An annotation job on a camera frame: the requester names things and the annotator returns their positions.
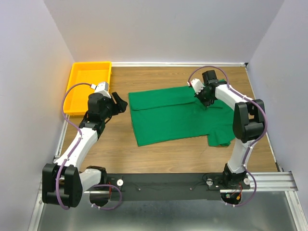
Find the yellow plastic tray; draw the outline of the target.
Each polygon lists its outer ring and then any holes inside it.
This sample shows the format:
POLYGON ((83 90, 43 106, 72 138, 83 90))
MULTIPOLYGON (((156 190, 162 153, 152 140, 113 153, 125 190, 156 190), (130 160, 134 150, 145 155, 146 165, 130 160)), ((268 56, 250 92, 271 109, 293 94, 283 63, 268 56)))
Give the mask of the yellow plastic tray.
POLYGON ((74 87, 68 93, 64 101, 64 113, 70 116, 83 116, 88 109, 88 97, 94 93, 94 89, 87 84, 110 83, 111 73, 110 61, 73 63, 67 89, 78 83, 82 85, 74 87))

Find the green t shirt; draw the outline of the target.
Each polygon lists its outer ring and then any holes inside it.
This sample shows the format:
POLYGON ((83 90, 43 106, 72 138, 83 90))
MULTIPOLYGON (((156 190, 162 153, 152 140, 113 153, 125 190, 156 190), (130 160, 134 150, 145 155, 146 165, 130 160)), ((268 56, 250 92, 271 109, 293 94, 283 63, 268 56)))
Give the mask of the green t shirt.
POLYGON ((233 110, 221 100, 205 107, 189 87, 131 92, 128 100, 138 146, 207 136, 216 147, 235 139, 233 110))

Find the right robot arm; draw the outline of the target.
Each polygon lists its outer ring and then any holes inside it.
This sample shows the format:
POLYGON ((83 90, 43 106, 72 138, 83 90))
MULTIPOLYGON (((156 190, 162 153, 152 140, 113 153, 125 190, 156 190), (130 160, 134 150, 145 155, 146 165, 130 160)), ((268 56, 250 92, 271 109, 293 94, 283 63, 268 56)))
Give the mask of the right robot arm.
POLYGON ((267 132, 264 102, 244 96, 235 90, 228 80, 218 80, 214 70, 202 73, 202 77, 203 81, 196 78, 189 80, 195 97, 206 107, 220 100, 233 110, 232 130, 235 145, 221 177, 222 185, 231 189, 246 178, 247 163, 252 150, 267 132))

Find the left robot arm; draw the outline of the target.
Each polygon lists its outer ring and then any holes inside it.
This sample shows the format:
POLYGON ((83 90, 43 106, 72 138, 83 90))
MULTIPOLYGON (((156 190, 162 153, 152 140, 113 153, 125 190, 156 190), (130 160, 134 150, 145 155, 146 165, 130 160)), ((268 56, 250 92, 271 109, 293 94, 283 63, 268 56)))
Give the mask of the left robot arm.
POLYGON ((63 209, 77 207, 83 193, 94 187, 102 190, 108 186, 104 167, 90 166, 79 172, 84 158, 98 141, 106 123, 115 115, 125 112, 128 103, 117 92, 110 97, 92 93, 88 99, 88 110, 78 126, 77 135, 66 152, 42 170, 42 201, 60 205, 63 209))

